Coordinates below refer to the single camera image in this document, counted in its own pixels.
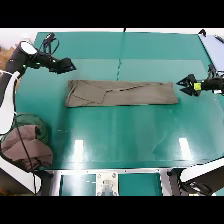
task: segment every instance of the metal bracket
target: metal bracket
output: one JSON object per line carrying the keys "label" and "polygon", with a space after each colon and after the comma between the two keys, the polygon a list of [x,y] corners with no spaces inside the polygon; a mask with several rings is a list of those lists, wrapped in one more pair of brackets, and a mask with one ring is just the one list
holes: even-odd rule
{"label": "metal bracket", "polygon": [[96,174],[96,196],[119,196],[117,172]]}

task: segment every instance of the crumpled cloth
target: crumpled cloth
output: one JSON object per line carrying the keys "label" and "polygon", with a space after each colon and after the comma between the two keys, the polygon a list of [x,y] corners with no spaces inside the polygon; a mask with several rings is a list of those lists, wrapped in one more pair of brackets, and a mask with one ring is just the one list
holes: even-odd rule
{"label": "crumpled cloth", "polygon": [[67,107],[176,104],[173,83],[70,80]]}
{"label": "crumpled cloth", "polygon": [[[48,167],[52,164],[53,153],[51,149],[36,139],[38,127],[35,125],[24,125],[19,127],[24,145],[31,159],[33,168],[39,166]],[[19,162],[27,171],[31,170],[29,160],[19,138],[17,128],[14,128],[1,144],[2,153],[8,159]]]}

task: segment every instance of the pile of clothes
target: pile of clothes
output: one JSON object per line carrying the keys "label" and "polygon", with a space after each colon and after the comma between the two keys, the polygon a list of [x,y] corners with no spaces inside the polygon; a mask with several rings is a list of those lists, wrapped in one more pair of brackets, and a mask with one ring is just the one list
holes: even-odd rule
{"label": "pile of clothes", "polygon": [[[33,114],[18,114],[16,119],[33,168],[51,166],[53,153],[47,146],[47,125]],[[7,160],[17,163],[19,167],[22,166],[25,170],[30,171],[31,166],[15,123],[11,131],[4,135],[1,141],[1,155]]]}

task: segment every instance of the green tabletop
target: green tabletop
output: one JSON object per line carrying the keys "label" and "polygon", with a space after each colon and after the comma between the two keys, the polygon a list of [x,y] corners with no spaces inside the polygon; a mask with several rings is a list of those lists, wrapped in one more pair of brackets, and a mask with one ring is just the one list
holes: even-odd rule
{"label": "green tabletop", "polygon": [[[188,166],[223,155],[222,102],[211,92],[190,97],[174,85],[177,105],[65,107],[70,79],[116,80],[118,75],[119,81],[175,83],[190,73],[206,78],[211,62],[197,35],[55,34],[60,46],[54,56],[70,57],[77,71],[28,69],[16,95],[18,112],[37,114],[51,128],[52,169]],[[46,35],[38,33],[36,47]],[[181,147],[181,139],[188,145]]]}

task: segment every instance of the green fabric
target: green fabric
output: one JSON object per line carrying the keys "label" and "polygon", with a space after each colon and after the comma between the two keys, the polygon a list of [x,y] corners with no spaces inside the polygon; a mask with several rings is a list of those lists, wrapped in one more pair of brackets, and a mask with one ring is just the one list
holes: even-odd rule
{"label": "green fabric", "polygon": [[[18,126],[23,126],[23,125],[36,125],[39,128],[39,132],[37,132],[37,139],[43,142],[44,144],[47,145],[48,143],[48,127],[45,122],[43,122],[37,115],[30,114],[30,113],[18,113],[16,116]],[[12,125],[11,130],[15,128],[15,122]]]}

